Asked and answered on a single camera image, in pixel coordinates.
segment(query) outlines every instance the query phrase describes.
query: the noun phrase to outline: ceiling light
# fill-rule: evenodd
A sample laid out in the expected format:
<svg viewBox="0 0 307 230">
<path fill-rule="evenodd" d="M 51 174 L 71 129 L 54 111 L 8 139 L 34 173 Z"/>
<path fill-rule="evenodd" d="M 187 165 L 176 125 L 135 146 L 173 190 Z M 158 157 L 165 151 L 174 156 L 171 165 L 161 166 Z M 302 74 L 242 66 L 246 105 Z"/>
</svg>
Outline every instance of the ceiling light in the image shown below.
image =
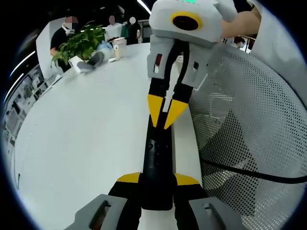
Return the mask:
<svg viewBox="0 0 307 230">
<path fill-rule="evenodd" d="M 138 0 L 138 3 L 143 6 L 143 8 L 149 13 L 152 14 L 152 12 L 148 9 L 148 7 L 145 5 L 145 3 L 142 0 Z"/>
<path fill-rule="evenodd" d="M 17 82 L 20 80 L 20 78 L 23 77 L 23 73 L 19 76 L 19 78 L 14 82 L 14 84 L 12 85 L 12 87 L 9 89 L 8 93 L 6 94 L 4 101 L 6 100 L 6 98 L 8 97 L 8 95 L 10 94 L 10 92 L 13 90 L 14 86 L 17 84 Z"/>
<path fill-rule="evenodd" d="M 32 56 L 36 51 L 33 51 L 31 54 L 29 54 L 28 56 L 26 56 L 21 62 L 19 62 L 19 64 L 13 69 L 13 71 L 11 72 L 10 76 L 15 72 L 15 70 L 17 70 L 18 67 L 20 67 L 21 64 L 23 64 L 30 56 Z"/>
</svg>

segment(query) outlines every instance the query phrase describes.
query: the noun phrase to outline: green display light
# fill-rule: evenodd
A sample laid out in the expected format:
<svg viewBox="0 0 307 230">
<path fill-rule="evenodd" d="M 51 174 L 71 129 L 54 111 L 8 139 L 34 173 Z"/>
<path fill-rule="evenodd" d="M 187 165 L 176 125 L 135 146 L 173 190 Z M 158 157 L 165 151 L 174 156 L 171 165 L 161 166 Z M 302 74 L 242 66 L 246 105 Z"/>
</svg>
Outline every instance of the green display light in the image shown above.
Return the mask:
<svg viewBox="0 0 307 230">
<path fill-rule="evenodd" d="M 196 3 L 196 0 L 184 0 L 185 2 L 188 2 L 188 3 Z"/>
</svg>

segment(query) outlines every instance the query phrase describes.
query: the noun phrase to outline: person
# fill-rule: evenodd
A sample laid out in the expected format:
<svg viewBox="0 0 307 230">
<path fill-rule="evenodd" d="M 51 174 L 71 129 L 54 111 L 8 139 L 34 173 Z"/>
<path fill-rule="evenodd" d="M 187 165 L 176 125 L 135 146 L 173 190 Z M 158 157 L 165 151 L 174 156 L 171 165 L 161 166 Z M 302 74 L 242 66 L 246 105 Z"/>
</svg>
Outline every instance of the person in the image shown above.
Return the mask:
<svg viewBox="0 0 307 230">
<path fill-rule="evenodd" d="M 256 0 L 248 0 L 251 11 L 238 13 L 230 23 L 222 22 L 222 38 L 257 34 L 251 55 L 271 67 L 307 103 L 307 65 L 295 41 L 282 23 Z"/>
<path fill-rule="evenodd" d="M 63 23 L 62 27 L 59 28 L 51 38 L 50 44 L 50 55 L 55 56 L 58 51 L 60 45 L 67 42 L 68 39 L 74 35 L 75 30 L 78 28 L 78 19 L 76 17 L 70 16 L 65 19 L 65 23 Z M 71 66 L 66 65 L 64 61 L 58 60 L 58 65 L 62 68 L 63 72 L 66 72 Z"/>
<path fill-rule="evenodd" d="M 106 40 L 108 42 L 113 41 L 116 38 L 120 37 L 122 24 L 115 22 L 115 17 L 111 15 L 109 17 L 110 25 L 106 27 Z"/>
<path fill-rule="evenodd" d="M 127 25 L 129 28 L 129 36 L 126 38 L 127 45 L 138 44 L 138 39 L 142 36 L 141 26 L 135 17 L 130 17 Z"/>
<path fill-rule="evenodd" d="M 234 37 L 234 42 L 231 43 L 230 45 L 240 49 L 244 47 L 244 44 L 245 44 L 244 38 L 237 36 L 237 37 Z"/>
</svg>

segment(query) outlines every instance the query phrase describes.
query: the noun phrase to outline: green leaves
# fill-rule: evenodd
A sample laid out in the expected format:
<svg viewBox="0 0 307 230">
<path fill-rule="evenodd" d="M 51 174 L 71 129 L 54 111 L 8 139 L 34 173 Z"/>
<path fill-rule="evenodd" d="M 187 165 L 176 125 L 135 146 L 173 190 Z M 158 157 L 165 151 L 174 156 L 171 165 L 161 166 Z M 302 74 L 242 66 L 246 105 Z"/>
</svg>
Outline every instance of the green leaves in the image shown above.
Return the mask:
<svg viewBox="0 0 307 230">
<path fill-rule="evenodd" d="M 68 64 L 68 60 L 78 56 L 83 60 L 91 58 L 91 54 L 97 49 L 99 43 L 105 39 L 105 30 L 102 25 L 90 25 L 84 28 L 84 32 L 79 32 L 71 37 L 66 43 L 59 46 L 58 53 L 52 61 L 63 60 Z"/>
</svg>

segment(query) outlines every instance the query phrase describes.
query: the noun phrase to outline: black shirt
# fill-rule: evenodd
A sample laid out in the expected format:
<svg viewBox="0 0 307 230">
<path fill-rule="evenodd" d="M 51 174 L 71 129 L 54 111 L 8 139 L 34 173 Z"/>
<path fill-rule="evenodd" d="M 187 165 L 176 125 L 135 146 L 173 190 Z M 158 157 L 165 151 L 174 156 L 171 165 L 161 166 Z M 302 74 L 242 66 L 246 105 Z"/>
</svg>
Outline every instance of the black shirt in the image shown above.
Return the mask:
<svg viewBox="0 0 307 230">
<path fill-rule="evenodd" d="M 59 28 L 51 38 L 50 49 L 55 48 L 59 50 L 59 46 L 67 42 L 70 36 L 66 35 L 66 32 L 63 28 Z M 64 61 L 58 60 L 58 65 L 62 68 L 63 72 L 66 72 L 71 68 L 71 66 L 65 65 Z"/>
<path fill-rule="evenodd" d="M 129 37 L 127 37 L 127 45 L 137 44 L 138 39 L 136 37 L 138 30 L 141 30 L 140 25 L 138 24 L 138 22 L 136 22 L 135 24 L 128 24 L 128 28 L 129 28 Z"/>
</svg>

